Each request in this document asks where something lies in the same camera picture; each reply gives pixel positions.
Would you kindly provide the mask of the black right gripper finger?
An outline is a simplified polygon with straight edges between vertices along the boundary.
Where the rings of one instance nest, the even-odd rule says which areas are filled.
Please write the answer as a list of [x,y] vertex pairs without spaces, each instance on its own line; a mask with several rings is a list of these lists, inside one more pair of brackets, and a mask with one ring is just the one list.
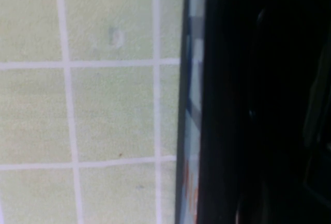
[[235,224],[261,223],[261,198],[257,193],[242,195],[238,201]]

